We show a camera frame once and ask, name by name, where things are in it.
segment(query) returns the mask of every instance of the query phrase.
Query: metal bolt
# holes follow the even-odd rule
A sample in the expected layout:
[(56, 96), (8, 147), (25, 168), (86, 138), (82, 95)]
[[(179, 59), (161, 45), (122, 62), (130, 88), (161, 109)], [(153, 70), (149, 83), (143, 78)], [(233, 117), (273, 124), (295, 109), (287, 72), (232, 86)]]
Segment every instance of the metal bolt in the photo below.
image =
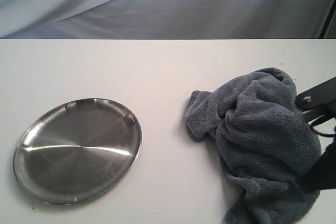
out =
[(311, 96), (310, 95), (307, 95), (306, 97), (304, 97), (302, 99), (304, 102), (311, 102)]

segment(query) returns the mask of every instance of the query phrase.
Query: gray towel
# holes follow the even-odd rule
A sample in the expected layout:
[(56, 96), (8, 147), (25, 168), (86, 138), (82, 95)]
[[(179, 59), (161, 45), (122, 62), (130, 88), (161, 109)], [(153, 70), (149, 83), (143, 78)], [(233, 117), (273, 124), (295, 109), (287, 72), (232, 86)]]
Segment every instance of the gray towel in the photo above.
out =
[(227, 178), (244, 189), (226, 223), (293, 223), (319, 196), (290, 186), (321, 155), (319, 139), (294, 118), (296, 87), (276, 68), (237, 77), (213, 93), (194, 91), (185, 115), (191, 138), (216, 140)]

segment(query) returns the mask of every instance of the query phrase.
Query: microfiber towel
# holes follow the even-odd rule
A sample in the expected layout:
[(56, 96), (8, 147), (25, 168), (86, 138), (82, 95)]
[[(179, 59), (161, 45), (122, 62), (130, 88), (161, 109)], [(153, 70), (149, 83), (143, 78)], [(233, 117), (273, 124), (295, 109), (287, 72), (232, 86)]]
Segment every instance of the microfiber towel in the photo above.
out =
[(214, 138), (224, 175), (244, 189), (224, 223), (293, 223), (318, 198), (319, 191), (302, 197), (291, 186), (321, 155), (318, 137), (294, 117), (295, 96), (292, 79), (276, 68), (192, 93), (190, 137)]

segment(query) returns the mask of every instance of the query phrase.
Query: white tabletop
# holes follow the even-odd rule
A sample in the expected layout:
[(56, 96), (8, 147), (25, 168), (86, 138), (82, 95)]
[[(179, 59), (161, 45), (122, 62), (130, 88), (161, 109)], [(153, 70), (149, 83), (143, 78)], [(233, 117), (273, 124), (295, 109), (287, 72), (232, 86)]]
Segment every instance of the white tabletop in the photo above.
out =
[[(289, 73), (298, 92), (336, 75), (336, 40), (0, 40), (0, 50), (0, 223), (221, 223), (239, 190), (222, 178), (214, 144), (186, 134), (191, 92), (265, 67)], [(27, 196), (12, 169), (21, 135), (55, 106), (92, 97), (138, 117), (135, 165), (93, 201), (56, 206)], [(333, 223), (335, 204), (336, 190), (323, 191), (301, 223)]]

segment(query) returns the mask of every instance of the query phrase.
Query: stainless steel plate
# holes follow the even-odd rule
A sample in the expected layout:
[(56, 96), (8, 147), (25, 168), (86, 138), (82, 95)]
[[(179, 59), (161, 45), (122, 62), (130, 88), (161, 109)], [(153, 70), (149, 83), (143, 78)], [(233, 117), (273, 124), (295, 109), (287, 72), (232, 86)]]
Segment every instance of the stainless steel plate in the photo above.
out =
[(72, 204), (111, 189), (140, 145), (141, 128), (129, 109), (105, 99), (77, 100), (49, 111), (26, 131), (14, 173), (34, 197)]

